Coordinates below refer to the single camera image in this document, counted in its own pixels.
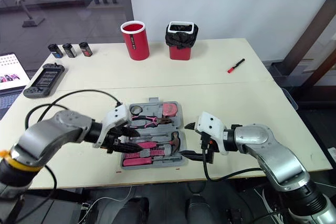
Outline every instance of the battery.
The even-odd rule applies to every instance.
[[[77,53],[76,53],[76,51],[74,50],[74,48],[72,47],[71,44],[64,44],[63,48],[64,48],[64,51],[67,53],[67,55],[70,58],[74,58],[74,57],[77,56]]]
[[[54,55],[55,58],[62,58],[63,57],[63,53],[61,52],[61,50],[59,49],[59,47],[56,44],[50,44],[48,46],[50,52],[52,53],[52,55]]]
[[[84,56],[90,57],[92,55],[92,51],[87,42],[79,43],[80,50],[82,50]]]

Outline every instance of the pink pliers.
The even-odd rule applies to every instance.
[[[131,128],[134,128],[134,129],[145,129],[149,127],[157,127],[158,124],[168,124],[172,122],[172,120],[169,118],[158,118],[157,116],[152,116],[152,115],[132,116],[132,121],[135,121],[135,120],[146,120],[146,121],[150,121],[150,123],[147,123],[145,125],[140,125],[140,126],[130,126]]]

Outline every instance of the laptop screen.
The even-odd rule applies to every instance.
[[[29,81],[13,52],[0,55],[0,91],[25,86]]]

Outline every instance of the red marker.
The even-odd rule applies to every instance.
[[[233,67],[231,67],[227,72],[231,73],[236,67],[238,67],[240,64],[242,64],[245,61],[245,59],[242,59],[237,64],[235,64]]]

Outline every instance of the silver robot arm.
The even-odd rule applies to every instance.
[[[336,223],[336,209],[330,199],[319,192],[296,155],[276,141],[269,127],[253,124],[234,125],[227,129],[220,119],[207,112],[203,112],[192,126],[196,132],[216,142],[215,148],[211,147],[211,142],[202,143],[203,148],[223,155],[229,151],[239,151],[256,158],[295,221],[305,224]]]
[[[130,120],[130,112],[122,104],[110,111],[101,123],[64,110],[29,127],[10,151],[1,152],[0,223],[14,222],[11,211],[21,201],[33,178],[63,145],[86,141],[108,153],[141,151],[140,146],[121,143],[118,139],[122,135],[139,136],[136,130],[124,127]]]

